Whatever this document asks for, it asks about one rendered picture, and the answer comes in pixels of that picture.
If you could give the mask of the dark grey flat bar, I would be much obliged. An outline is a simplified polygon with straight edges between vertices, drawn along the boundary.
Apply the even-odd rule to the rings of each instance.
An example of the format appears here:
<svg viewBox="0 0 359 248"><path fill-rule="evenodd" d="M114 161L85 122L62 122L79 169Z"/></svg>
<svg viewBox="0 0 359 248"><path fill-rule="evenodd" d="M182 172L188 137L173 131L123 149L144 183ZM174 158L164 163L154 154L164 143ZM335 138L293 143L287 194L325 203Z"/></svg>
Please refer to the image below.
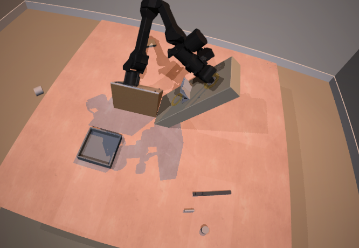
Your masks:
<svg viewBox="0 0 359 248"><path fill-rule="evenodd" d="M193 196L212 196L212 195L228 195L230 191L211 191L211 192L193 192Z"/></svg>

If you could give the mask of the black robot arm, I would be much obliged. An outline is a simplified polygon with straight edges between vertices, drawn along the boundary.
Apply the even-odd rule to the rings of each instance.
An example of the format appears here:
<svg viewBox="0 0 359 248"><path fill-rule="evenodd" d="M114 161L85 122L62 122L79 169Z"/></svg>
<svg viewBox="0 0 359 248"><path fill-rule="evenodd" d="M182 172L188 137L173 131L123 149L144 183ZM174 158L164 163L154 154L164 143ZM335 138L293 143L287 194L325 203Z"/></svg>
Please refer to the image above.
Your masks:
<svg viewBox="0 0 359 248"><path fill-rule="evenodd" d="M204 47L207 39L199 29L195 29L188 36L177 25L174 15L170 10L170 5L162 0L142 0L140 14L142 16L139 28L135 50L130 54L129 59L123 65L125 77L123 84L135 86L139 85L139 74L143 74L148 65L149 56L146 53L151 24L153 19L160 13L165 26L165 37L169 44L175 45L172 49L168 49L168 59L174 56L181 63L186 62L192 56L192 52L197 51L198 59L207 65L207 61L214 57L211 48ZM133 71L133 70L136 71Z"/></svg>

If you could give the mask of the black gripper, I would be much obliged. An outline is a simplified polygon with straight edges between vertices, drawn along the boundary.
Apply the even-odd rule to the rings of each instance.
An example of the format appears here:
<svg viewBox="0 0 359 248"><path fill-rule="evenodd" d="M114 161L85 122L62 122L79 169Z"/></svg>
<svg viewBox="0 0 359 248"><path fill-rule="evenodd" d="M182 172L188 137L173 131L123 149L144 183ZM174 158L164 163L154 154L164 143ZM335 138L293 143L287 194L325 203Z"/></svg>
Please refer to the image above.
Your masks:
<svg viewBox="0 0 359 248"><path fill-rule="evenodd" d="M213 83L213 75L217 71L217 69L211 65L204 65L197 57L196 54L192 53L192 56L189 60L182 63L185 66L185 69L189 73L193 73L194 76L198 77L200 80L204 82Z"/></svg>

